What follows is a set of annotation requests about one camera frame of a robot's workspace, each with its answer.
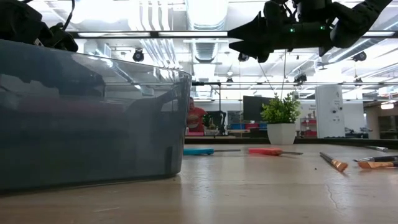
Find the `translucent gray bin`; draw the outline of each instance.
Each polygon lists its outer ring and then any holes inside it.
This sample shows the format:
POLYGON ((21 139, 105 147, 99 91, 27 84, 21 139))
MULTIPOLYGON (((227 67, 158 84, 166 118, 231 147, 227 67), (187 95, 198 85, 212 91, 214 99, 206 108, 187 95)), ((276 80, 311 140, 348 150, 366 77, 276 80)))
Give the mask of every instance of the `translucent gray bin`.
POLYGON ((0 192, 177 174, 191 82, 0 40, 0 192))

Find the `computer monitor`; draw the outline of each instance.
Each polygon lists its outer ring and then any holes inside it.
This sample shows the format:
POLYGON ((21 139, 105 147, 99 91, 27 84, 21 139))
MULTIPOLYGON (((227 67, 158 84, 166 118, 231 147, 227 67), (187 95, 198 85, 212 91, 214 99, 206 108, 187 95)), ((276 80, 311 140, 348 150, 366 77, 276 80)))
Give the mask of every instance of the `computer monitor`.
POLYGON ((262 121, 262 104, 269 104, 271 99, 260 96, 243 96, 243 120, 262 121))

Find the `green leaves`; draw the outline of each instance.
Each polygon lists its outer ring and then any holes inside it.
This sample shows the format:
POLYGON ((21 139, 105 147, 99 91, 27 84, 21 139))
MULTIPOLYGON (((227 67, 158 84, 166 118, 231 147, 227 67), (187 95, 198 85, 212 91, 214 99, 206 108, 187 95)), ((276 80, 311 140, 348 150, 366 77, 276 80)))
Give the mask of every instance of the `green leaves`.
POLYGON ((293 92, 284 99, 275 93, 275 98, 268 105, 262 105, 261 116, 269 124, 294 123, 300 115, 300 102, 294 99, 293 92))

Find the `workbench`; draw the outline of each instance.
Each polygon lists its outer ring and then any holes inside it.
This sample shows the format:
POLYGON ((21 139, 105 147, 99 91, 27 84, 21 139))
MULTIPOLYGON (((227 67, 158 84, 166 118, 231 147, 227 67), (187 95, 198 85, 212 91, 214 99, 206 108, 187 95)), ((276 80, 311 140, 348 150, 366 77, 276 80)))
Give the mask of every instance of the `workbench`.
POLYGON ((0 198, 0 223, 391 223, 398 220, 398 169, 361 170, 353 159, 398 154, 298 144, 302 156, 242 149, 183 157, 177 176, 149 182, 57 189, 0 198), (319 152, 349 164, 339 173, 319 152))

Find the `red shirt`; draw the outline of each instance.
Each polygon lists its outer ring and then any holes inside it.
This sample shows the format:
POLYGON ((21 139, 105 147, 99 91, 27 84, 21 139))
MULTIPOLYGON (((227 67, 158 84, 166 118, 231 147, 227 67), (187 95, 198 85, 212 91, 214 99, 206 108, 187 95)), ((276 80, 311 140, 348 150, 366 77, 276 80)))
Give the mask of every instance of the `red shirt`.
POLYGON ((191 132, 205 132, 203 126, 203 115, 207 112, 201 108, 194 108, 188 112, 187 127, 191 132))

